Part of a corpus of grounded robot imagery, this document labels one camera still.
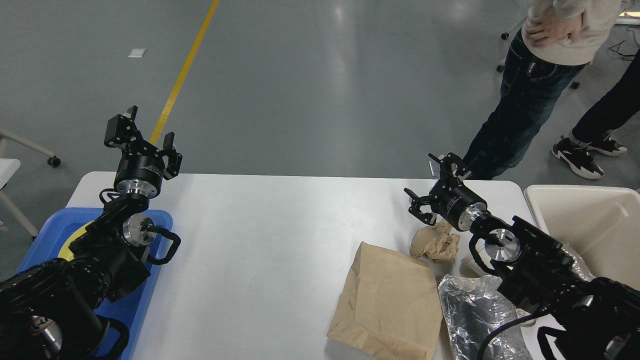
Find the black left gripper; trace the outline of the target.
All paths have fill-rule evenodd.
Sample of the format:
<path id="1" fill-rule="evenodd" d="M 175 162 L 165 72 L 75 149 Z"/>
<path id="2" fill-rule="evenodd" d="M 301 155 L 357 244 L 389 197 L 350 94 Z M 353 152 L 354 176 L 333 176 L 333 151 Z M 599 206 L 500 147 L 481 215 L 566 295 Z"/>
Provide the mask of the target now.
<path id="1" fill-rule="evenodd" d="M 115 191 L 153 199 L 162 191 L 163 178 L 171 180 L 179 175 L 183 155 L 174 146 L 173 131 L 164 135 L 159 157 L 149 155 L 151 144 L 135 124 L 137 112 L 137 105 L 132 105 L 125 114 L 112 117 L 107 122 L 103 144 L 122 152 L 113 182 Z"/>

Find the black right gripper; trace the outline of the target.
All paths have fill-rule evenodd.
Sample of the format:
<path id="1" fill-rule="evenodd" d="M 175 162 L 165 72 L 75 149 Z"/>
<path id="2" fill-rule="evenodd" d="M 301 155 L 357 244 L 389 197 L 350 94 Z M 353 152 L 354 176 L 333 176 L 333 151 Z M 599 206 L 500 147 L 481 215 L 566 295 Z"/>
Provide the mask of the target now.
<path id="1" fill-rule="evenodd" d="M 435 226 L 438 215 L 458 231 L 470 231 L 473 222 L 488 211 L 486 200 L 466 187 L 464 180 L 472 171 L 455 153 L 429 157 L 439 164 L 439 180 L 428 195 L 418 196 L 405 187 L 410 198 L 409 214 L 427 226 Z M 430 207 L 424 212 L 422 207 Z"/>

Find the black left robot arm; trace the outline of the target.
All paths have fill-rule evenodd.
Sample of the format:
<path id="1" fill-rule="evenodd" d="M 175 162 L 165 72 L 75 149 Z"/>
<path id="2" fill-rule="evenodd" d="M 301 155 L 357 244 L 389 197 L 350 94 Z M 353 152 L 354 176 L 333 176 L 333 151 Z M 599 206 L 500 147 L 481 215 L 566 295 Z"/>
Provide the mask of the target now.
<path id="1" fill-rule="evenodd" d="M 130 341 L 122 321 L 96 314 L 103 301 L 128 296 L 151 276 L 147 265 L 170 262 L 181 238 L 146 215 L 163 180 L 179 175 L 183 156 L 173 132 L 162 148 L 137 128 L 138 107 L 112 117 L 104 145 L 121 150 L 113 186 L 98 197 L 101 214 L 68 249 L 69 259 L 44 260 L 2 281 L 3 360 L 93 360 L 109 330 L 118 332 L 103 360 L 116 360 Z"/>

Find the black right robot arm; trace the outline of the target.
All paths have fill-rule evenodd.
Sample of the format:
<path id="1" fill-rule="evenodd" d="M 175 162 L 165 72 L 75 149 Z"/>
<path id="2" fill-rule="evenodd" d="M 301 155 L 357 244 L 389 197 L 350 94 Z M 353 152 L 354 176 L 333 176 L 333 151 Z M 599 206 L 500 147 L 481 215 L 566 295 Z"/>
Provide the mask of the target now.
<path id="1" fill-rule="evenodd" d="M 537 330 L 547 360 L 554 359 L 549 337 L 566 360 L 639 358 L 638 290 L 605 276 L 583 280 L 559 241 L 518 216 L 507 224 L 491 214 L 487 202 L 464 184 L 471 171 L 459 156 L 430 153 L 429 157 L 439 164 L 439 180 L 426 196 L 405 189 L 411 198 L 408 212 L 428 226 L 434 226 L 440 215 L 456 230 L 471 232 L 474 262 L 501 278 L 498 291 L 527 312 L 490 332 L 480 344 L 478 360 L 498 334 L 547 315 L 561 326 Z"/>

